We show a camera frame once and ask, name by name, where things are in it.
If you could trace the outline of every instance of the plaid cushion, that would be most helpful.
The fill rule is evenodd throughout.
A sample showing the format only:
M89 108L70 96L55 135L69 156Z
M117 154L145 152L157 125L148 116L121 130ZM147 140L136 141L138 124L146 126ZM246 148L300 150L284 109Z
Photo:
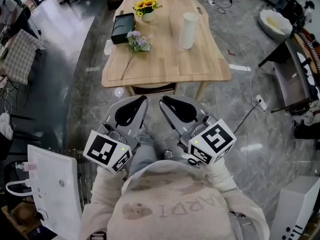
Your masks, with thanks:
M27 85L28 75L42 43L23 29L19 31L4 59L3 69L11 81Z

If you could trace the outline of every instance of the green leaf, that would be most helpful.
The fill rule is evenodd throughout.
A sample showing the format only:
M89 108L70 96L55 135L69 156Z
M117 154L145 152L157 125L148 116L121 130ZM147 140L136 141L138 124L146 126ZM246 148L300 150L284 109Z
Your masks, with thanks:
M146 43L144 46L141 47L141 50L144 52L150 51L150 44Z
M141 51L139 46L135 46L133 49L134 49L135 52L140 52Z
M129 45L133 46L133 44L134 44L133 38L132 37L128 37L128 40L129 40Z

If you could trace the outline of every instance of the wall socket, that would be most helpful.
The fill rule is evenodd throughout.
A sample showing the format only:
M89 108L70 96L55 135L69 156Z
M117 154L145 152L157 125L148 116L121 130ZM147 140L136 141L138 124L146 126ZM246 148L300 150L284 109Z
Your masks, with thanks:
M260 107L262 111L266 111L267 110L268 106L267 106L267 104L265 103L264 99L261 97L260 94L255 96L255 100L256 100L256 102L259 102L259 100L261 100L260 103L258 105L256 105L257 107Z

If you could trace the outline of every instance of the power outlet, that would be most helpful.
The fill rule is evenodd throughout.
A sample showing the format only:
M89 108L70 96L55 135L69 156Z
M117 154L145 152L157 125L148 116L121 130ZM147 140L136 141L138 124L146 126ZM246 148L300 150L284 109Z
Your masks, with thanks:
M259 102L259 100L261 100L260 103L259 103L258 105L256 105L256 106L257 106L257 107L260 107L262 111L266 111L268 106L267 106L267 104L265 103L264 99L261 97L261 95L258 94L258 95L255 97L255 99L256 99L256 102Z
M207 0L207 1L209 2L209 5L211 5L211 6L213 6L215 4L215 2L212 0Z

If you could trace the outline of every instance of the black cable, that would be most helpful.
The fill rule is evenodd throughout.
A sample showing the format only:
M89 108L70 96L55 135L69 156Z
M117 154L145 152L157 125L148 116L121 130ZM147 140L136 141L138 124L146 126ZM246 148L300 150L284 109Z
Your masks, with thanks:
M34 21L32 20L32 18L30 17L29 19L32 21L33 25L34 25L35 28L38 30L39 28L36 26L36 24L34 23Z
M258 103L255 104L255 106L253 106L253 107L250 109L249 113L246 114L245 118L242 120L242 122L239 124L238 128L233 132L233 134L235 134L236 131L238 131L238 129L240 128L240 126L244 123L244 121L246 120L246 118L250 115L251 111L254 110L254 108L255 108L260 102L261 102L261 99L259 99Z
M232 1L232 0L229 0L229 1L230 1L230 5L227 6L227 7L222 7L222 6L220 6L219 4L216 3L216 5L219 6L219 7L216 9L216 11L217 11L218 13L220 13L220 14L226 14L227 12L226 12L225 9L228 9L228 8L230 8L230 7L233 5L233 1Z

